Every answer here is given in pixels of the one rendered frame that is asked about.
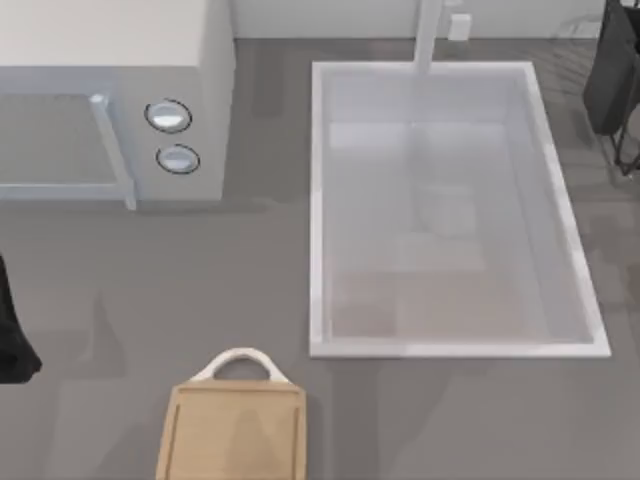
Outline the small microwave knob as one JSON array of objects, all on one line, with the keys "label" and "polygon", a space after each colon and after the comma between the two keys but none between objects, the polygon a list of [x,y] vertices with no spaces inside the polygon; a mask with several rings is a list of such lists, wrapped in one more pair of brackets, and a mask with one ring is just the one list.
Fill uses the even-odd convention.
[{"label": "small microwave knob", "polygon": [[155,160],[161,169],[173,175],[189,175],[197,171],[201,164],[198,153],[183,144],[158,149]]}]

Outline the microwave door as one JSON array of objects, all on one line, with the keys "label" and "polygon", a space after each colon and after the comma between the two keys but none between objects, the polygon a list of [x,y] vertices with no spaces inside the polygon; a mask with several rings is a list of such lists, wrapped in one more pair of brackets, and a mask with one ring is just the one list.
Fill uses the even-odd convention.
[{"label": "microwave door", "polygon": [[121,201],[134,211],[109,96],[0,93],[0,201]]}]

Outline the white sink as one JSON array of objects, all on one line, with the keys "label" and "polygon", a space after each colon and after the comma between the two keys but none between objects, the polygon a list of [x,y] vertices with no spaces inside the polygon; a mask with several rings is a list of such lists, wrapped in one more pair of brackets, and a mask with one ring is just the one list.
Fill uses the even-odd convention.
[{"label": "white sink", "polygon": [[611,356],[534,66],[312,66],[309,353]]}]

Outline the wooden cutting board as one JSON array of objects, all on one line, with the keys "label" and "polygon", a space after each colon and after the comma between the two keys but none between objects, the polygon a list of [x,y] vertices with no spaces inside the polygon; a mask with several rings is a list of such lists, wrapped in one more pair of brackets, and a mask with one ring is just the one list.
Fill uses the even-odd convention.
[{"label": "wooden cutting board", "polygon": [[306,391],[231,348],[172,388],[155,480],[308,480],[307,430]]}]

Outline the pale microwave oven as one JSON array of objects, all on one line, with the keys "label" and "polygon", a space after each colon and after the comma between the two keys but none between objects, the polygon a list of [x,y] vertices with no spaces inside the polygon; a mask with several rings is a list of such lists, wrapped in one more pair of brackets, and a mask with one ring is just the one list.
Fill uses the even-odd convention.
[{"label": "pale microwave oven", "polygon": [[[222,197],[235,67],[229,0],[0,0],[0,93],[108,95],[137,207]],[[147,123],[163,99],[189,108],[187,130]],[[198,153],[197,171],[158,166],[174,144]]]}]

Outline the large microwave knob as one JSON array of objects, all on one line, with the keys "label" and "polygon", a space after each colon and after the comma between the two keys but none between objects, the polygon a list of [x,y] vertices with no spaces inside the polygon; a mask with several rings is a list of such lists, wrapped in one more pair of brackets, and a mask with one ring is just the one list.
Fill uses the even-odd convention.
[{"label": "large microwave knob", "polygon": [[163,99],[147,104],[144,109],[144,117],[152,128],[166,134],[176,134],[187,130],[193,120],[189,108],[174,99]]}]

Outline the tall white tap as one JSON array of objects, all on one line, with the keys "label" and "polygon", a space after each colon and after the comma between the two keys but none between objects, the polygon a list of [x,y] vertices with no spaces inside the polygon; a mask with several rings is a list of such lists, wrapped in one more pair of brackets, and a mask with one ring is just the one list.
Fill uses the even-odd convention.
[{"label": "tall white tap", "polygon": [[427,75],[433,58],[443,0],[419,0],[413,65],[417,75]]}]

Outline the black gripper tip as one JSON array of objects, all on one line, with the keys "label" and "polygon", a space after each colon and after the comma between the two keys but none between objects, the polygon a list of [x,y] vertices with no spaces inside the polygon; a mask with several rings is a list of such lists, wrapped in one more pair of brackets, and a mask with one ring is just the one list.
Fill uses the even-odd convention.
[{"label": "black gripper tip", "polygon": [[27,383],[41,369],[42,360],[19,323],[0,255],[0,385]]}]

